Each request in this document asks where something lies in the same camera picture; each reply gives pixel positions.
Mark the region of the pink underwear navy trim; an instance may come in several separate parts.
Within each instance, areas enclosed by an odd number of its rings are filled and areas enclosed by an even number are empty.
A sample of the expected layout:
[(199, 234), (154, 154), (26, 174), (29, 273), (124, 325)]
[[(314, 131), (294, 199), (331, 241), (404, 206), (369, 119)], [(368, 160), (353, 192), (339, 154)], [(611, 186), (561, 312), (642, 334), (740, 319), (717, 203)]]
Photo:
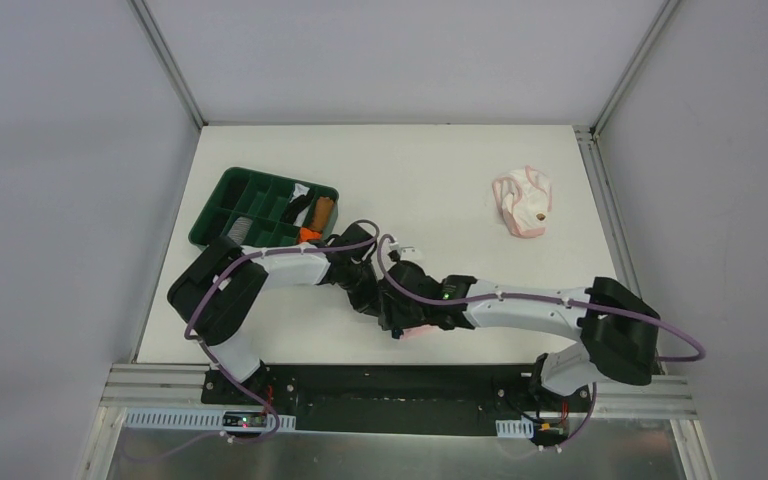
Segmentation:
[(437, 331), (439, 331), (439, 328), (435, 325), (422, 325), (410, 328), (394, 328), (391, 331), (391, 337), (394, 340), (406, 340)]

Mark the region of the white underwear pink trim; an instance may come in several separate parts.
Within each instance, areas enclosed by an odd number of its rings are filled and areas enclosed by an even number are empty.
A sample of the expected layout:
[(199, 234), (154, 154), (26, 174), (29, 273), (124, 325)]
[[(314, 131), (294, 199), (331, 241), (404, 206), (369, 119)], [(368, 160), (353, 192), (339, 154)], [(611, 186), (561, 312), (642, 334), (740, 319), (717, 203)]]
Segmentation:
[(512, 236), (532, 239), (546, 233), (553, 191), (545, 173), (526, 165), (494, 179), (491, 189), (497, 212)]

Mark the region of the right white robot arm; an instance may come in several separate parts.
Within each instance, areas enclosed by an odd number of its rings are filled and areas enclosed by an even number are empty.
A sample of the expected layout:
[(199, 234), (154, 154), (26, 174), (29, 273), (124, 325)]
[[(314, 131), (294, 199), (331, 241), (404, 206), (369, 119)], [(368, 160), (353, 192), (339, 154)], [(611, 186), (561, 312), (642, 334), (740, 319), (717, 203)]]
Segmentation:
[(656, 360), (658, 314), (617, 280), (547, 290), (506, 286), (468, 275), (436, 280), (418, 265), (398, 261), (378, 283), (383, 330), (511, 328), (550, 334), (570, 346), (542, 354), (527, 386), (529, 400), (555, 408), (580, 387), (605, 379), (650, 383)]

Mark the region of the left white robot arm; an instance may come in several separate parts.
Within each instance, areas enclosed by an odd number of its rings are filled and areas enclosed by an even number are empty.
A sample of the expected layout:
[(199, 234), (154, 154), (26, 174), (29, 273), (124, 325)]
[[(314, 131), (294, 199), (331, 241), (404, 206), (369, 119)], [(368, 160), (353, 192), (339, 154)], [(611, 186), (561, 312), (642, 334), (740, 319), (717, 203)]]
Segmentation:
[(243, 324), (248, 314), (258, 325), (369, 322), (380, 312), (372, 266), (378, 237), (369, 220), (291, 247), (241, 246), (220, 236), (172, 283), (166, 300), (185, 323), (185, 339), (229, 376), (229, 394), (253, 404), (264, 394), (267, 367)]

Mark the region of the orange rolled cloth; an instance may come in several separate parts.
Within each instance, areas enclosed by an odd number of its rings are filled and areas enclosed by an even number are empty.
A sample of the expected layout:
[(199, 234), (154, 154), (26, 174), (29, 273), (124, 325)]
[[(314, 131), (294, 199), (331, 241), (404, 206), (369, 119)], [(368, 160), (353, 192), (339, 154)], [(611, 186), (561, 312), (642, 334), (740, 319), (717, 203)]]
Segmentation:
[(302, 227), (299, 229), (297, 243), (301, 244), (301, 243), (315, 242), (315, 241), (319, 241), (321, 238), (322, 238), (321, 232), (309, 229), (307, 227)]

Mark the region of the black white rolled cloth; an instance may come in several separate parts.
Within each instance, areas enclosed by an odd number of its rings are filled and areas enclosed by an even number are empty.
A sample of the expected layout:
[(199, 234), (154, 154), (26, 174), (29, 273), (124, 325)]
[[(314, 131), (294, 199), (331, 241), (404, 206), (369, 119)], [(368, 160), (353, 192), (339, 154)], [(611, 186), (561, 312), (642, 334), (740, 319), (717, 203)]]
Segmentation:
[(295, 224), (298, 217), (306, 212), (312, 202), (312, 190), (309, 186), (295, 183), (293, 195), (281, 214), (283, 223)]

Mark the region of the grey striped rolled cloth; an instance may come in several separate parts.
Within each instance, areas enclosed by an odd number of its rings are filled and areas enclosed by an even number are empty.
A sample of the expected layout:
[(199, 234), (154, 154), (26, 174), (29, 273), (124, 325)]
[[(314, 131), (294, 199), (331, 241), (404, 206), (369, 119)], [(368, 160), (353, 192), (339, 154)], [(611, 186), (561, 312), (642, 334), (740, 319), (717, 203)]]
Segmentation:
[(253, 220), (249, 217), (239, 216), (230, 225), (226, 236), (237, 245), (243, 245), (252, 227)]

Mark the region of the green compartment tray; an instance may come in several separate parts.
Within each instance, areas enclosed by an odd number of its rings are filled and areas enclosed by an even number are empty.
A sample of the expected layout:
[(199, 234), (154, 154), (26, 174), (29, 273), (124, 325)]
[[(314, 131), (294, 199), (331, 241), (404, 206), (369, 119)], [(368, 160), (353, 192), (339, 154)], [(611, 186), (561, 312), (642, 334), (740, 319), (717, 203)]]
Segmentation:
[[(295, 224), (283, 223), (281, 214), (293, 195), (294, 184), (312, 190), (312, 202)], [(253, 220), (244, 245), (255, 247), (288, 247), (297, 244), (299, 229), (307, 227), (320, 197), (339, 200), (338, 191), (330, 186), (298, 180), (266, 172), (232, 167), (219, 178), (190, 229), (188, 240), (203, 249), (214, 239), (226, 235), (239, 216)]]

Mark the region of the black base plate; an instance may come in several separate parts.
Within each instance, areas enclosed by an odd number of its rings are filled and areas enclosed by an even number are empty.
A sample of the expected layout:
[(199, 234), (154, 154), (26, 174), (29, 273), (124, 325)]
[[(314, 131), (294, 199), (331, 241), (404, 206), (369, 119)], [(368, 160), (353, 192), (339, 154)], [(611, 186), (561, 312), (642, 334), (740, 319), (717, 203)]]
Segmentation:
[(530, 364), (272, 364), (237, 384), (208, 371), (201, 401), (255, 409), (268, 403), (305, 432), (448, 436), (491, 436), (499, 421), (552, 421), (588, 410), (587, 388), (567, 397), (542, 391), (532, 370)]

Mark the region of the right side aluminium rail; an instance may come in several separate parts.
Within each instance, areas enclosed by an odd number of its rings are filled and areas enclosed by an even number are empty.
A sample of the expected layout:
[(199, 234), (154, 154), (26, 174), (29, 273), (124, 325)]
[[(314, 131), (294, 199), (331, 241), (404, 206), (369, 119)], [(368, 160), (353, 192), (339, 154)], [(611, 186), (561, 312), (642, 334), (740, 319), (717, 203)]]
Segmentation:
[(584, 345), (602, 374), (616, 382), (647, 385), (660, 372), (659, 314), (639, 297), (618, 204), (590, 129), (573, 128), (605, 233), (616, 277), (598, 277), (586, 289)]

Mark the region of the aluminium rail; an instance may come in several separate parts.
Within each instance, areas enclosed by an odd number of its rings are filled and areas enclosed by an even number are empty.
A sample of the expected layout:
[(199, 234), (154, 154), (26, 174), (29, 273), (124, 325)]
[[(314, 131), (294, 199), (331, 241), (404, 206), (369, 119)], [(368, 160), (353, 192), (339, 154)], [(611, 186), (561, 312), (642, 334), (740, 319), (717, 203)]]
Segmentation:
[(618, 204), (590, 129), (573, 128), (605, 233), (616, 277), (598, 277), (586, 289), (584, 345), (602, 374), (616, 382), (647, 385), (660, 372), (659, 314), (639, 297)]
[[(102, 407), (200, 408), (208, 367), (204, 364), (115, 364)], [(594, 416), (604, 419), (690, 420), (699, 418), (689, 384), (681, 376), (655, 376), (648, 386), (613, 381), (597, 385)]]

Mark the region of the aluminium front rail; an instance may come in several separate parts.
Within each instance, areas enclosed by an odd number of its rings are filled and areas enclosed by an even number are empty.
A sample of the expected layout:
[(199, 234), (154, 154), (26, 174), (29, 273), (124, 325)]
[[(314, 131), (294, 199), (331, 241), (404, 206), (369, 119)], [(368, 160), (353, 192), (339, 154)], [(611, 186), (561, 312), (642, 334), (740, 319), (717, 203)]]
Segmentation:
[[(208, 367), (204, 364), (115, 364), (102, 407), (200, 408)], [(699, 418), (689, 384), (681, 376), (655, 376), (648, 386), (613, 381), (597, 385), (594, 416), (604, 419), (690, 420)]]

